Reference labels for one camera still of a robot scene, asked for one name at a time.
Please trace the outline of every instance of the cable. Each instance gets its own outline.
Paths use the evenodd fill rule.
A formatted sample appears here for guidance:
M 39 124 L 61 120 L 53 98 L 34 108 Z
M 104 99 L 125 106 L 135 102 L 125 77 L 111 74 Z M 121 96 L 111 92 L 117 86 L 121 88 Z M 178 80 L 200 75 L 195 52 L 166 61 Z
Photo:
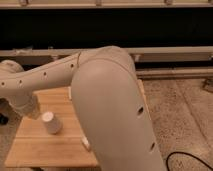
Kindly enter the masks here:
M 181 151 L 174 151 L 172 153 L 170 153 L 167 158 L 166 158 L 166 167 L 167 167 L 167 170 L 170 171 L 170 168 L 169 168 L 169 159 L 171 156 L 175 155 L 175 154 L 183 154 L 183 155 L 186 155 L 186 156 L 190 156 L 196 160 L 198 160 L 200 163 L 202 163 L 204 166 L 206 166 L 208 169 L 210 169 L 211 171 L 213 171 L 213 168 L 208 165 L 206 162 L 204 162 L 202 159 L 194 156 L 193 154 L 190 154 L 190 153 L 186 153 L 186 152 L 181 152 Z

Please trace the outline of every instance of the black wall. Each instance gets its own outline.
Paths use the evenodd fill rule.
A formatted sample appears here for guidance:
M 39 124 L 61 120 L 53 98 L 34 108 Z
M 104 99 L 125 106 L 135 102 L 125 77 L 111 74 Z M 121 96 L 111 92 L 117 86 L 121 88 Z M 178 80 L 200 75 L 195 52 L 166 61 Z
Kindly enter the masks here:
M 213 8 L 0 10 L 0 49 L 213 45 Z

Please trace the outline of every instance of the wooden table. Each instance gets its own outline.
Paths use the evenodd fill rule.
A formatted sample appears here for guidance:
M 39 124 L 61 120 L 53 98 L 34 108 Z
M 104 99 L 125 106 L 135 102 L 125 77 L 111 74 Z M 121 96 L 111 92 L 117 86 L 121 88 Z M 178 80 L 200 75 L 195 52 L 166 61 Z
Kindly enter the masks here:
M 142 81 L 139 85 L 144 95 Z M 63 123 L 57 135 L 46 132 L 39 118 L 23 118 L 5 161 L 6 167 L 96 167 L 97 160 L 82 144 L 83 131 L 75 115 L 68 88 L 36 92 L 41 112 L 52 111 Z

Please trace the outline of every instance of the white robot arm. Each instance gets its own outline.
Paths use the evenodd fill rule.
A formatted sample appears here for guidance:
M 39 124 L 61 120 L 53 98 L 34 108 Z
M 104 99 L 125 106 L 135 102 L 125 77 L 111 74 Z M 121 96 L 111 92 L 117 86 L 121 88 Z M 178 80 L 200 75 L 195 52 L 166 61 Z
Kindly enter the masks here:
M 166 171 L 134 63 L 123 49 L 84 51 L 26 72 L 5 61 L 0 73 L 0 99 L 21 115 L 38 112 L 33 91 L 71 85 L 75 111 L 103 171 Z

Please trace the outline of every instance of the concrete floor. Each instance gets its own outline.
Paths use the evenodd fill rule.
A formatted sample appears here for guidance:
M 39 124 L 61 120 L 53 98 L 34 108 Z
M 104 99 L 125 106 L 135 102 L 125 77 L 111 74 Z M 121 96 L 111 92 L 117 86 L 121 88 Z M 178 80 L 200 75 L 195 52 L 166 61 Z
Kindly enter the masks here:
M 213 94 L 202 90 L 202 83 L 202 79 L 144 81 L 147 103 L 163 158 L 176 150 L 185 151 L 213 166 Z M 0 171 L 30 171 L 3 167 L 20 120 L 14 114 L 10 116 L 7 126 L 0 126 Z M 170 168 L 172 171 L 208 171 L 196 160 L 182 155 L 171 158 Z

